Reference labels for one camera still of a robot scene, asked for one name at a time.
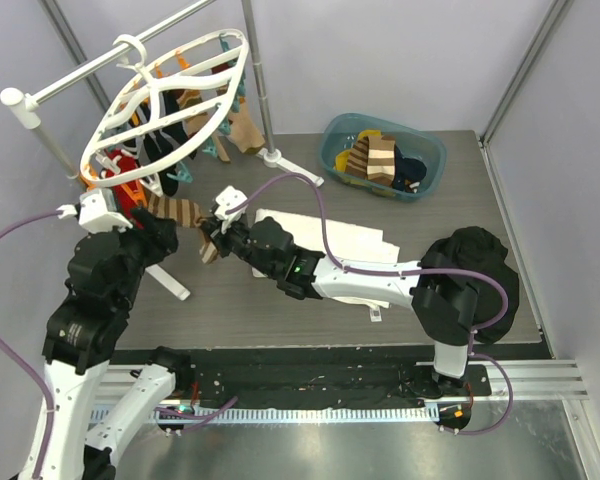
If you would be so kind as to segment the yellow sock striped cuff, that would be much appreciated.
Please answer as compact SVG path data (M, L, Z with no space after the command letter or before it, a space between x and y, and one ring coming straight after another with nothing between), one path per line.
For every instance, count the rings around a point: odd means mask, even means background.
M358 134L357 140L362 140L364 138L373 137L373 136L381 137L382 135L383 135L383 133L380 130L366 129L366 130L361 131Z

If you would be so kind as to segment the white oval clip hanger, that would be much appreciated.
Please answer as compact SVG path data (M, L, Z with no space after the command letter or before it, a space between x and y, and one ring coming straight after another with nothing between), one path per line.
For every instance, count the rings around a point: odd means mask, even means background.
M144 44L123 34L115 42L139 58L122 57L132 79L116 95L85 147L80 174L90 187L139 182L158 196L174 195L192 176L184 165L217 131L244 85L249 47L236 29L222 29L148 61Z

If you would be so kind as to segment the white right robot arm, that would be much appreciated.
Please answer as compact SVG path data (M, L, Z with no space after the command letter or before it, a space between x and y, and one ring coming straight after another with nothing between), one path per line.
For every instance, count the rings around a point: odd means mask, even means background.
M420 268L408 275L406 263L375 266L333 260L296 245L293 235L270 217L253 225L239 219L227 227L222 220L207 217L201 228L221 257L235 255L294 299L358 297L413 311L434 341L431 373L412 383L413 391L438 397L466 385L478 300L478 289L467 278L446 272L425 274Z

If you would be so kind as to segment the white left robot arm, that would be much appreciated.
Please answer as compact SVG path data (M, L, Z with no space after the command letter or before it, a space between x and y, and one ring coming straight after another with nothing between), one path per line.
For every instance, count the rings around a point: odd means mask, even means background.
M133 385L96 426L90 424L98 387L128 325L148 267L178 248L177 226L136 207L125 231L90 233L74 249L68 295L47 322L42 355L47 391L29 457L17 478L112 479L154 409L193 385L190 359L159 346Z

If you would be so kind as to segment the red sock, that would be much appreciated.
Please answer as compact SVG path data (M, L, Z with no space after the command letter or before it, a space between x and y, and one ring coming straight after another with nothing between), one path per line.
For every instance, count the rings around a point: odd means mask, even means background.
M129 152L123 149L108 151L107 156L121 173L134 170L138 166L137 160ZM144 187L141 183L138 180L133 180L112 186L111 189L113 190L121 213L134 225L142 228L143 225L133 216L133 210L135 208L144 208L147 206Z

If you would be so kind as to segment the black sock white stripes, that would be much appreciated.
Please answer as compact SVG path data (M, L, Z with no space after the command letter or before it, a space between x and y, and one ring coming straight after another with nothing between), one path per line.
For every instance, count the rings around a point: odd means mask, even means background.
M176 94L182 91L169 90L161 93L166 114L179 111ZM143 119L150 117L151 111L148 104L141 103L139 109L140 111L136 110L132 118L128 121L132 127L141 125ZM182 146L189 140L182 122L168 125L161 130L155 130L153 133L145 134L142 139L143 148L150 163L154 163L174 151L174 146L167 137L171 138L179 146ZM158 175L163 193L168 197L173 197L179 188L179 181L176 179L177 167L173 165L166 170L160 171Z

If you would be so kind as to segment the beige striped long sock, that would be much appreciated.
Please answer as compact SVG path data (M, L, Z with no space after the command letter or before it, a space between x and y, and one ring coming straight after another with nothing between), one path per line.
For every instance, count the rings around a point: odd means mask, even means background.
M228 114L230 132L225 137L245 155L256 155L265 146L265 138L248 109L246 97L237 94L237 108Z

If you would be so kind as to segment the white folded towel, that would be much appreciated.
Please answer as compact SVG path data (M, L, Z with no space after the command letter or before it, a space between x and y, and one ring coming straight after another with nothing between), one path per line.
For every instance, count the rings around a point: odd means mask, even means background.
M326 252L322 238L321 220L318 217L258 209L255 221L271 217L285 231L293 235L294 243L313 251ZM326 221L327 240L332 253L339 258L354 261L395 263L400 248L383 239L384 232L350 223Z

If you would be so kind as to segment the maroon tan striped sock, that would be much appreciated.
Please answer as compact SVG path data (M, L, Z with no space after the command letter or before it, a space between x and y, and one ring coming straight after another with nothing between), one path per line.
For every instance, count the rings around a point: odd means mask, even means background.
M212 74L221 73L228 70L234 65L234 61L228 61L211 68ZM180 110L187 109L198 105L205 100L224 95L227 92L228 84L224 84L217 88L214 92L211 90L183 90L176 95L177 104ZM188 117L184 120L185 131L188 135L197 133L203 126L206 125L209 119L209 111L205 110L195 116Z

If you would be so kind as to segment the white drying rack stand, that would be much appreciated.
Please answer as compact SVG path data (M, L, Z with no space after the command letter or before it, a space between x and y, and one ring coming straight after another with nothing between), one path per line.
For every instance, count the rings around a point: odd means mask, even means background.
M159 194L162 191L162 187L159 183L158 173L176 165L185 156L200 147L206 140L211 138L215 131L219 130L220 126L228 118L229 111L238 94L238 87L242 81L246 62L251 60L254 72L256 74L261 72L259 51L256 46L257 39L253 12L248 2L243 4L244 18L247 26L245 32L237 29L217 30L177 47L163 54L155 61L147 59L145 41L170 29L202 10L206 5L206 2L198 1L139 35L121 34L114 41L111 50L94 60L80 65L76 70L45 87L43 90L35 94L28 94L17 88L9 87L1 92L0 101L12 112L25 129L39 136L40 141L66 168L70 179L92 188L112 187L138 180L151 192ZM162 63L214 39L223 40L227 37L235 38L238 42L237 46L186 67L171 76L159 77L157 75L158 68ZM234 61L234 65L231 68L221 73L211 73L212 67L228 61ZM119 68L131 70L134 75L105 111L102 120L84 149L79 165L73 165L62 148L49 134L45 133L41 119L36 111L42 103L77 82L86 79L89 75L109 63L115 63ZM224 95L189 107L178 113L164 114L163 112L164 107L160 100L160 94L163 91L188 89L216 90L224 84L228 84L227 92ZM151 111L150 117L143 119L141 125L132 127L128 121L132 118L136 110L140 111L139 105L141 103L149 105ZM183 146L155 163L140 166L128 173L121 173L104 154L105 150L112 146L116 146L131 138L153 133L155 130L197 115L205 110L213 112L206 125Z

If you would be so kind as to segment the teal plastic basin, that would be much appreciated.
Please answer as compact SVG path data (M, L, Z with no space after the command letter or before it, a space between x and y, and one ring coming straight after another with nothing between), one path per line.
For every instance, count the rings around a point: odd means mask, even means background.
M380 186L334 169L335 157L340 152L351 149L358 134L366 129L380 130L383 134L393 136L396 146L404 156L416 158L426 165L427 174L417 193ZM443 143L429 133L368 115L344 113L336 116L324 131L319 156L325 171L344 184L362 188L379 196L413 202L436 190L446 165L447 151Z

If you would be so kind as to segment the black crumpled cloth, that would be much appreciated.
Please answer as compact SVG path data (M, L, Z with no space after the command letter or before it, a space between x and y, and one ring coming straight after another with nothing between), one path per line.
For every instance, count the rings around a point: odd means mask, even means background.
M476 335L476 340L483 344L500 341L510 331L520 304L519 275L506 264L508 249L491 232L470 226L436 240L426 255L433 253L443 255L456 268L479 272L501 285L507 294L508 309L501 320Z

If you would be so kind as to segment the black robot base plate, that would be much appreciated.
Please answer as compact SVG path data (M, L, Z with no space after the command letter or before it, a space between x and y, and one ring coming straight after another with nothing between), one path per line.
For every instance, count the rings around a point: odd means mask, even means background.
M188 349L189 373L181 398L207 408L229 400L238 409L340 410L418 408L427 401L515 396L512 374L494 365L518 353L512 346L481 346L458 380L433 370L431 346L327 346Z

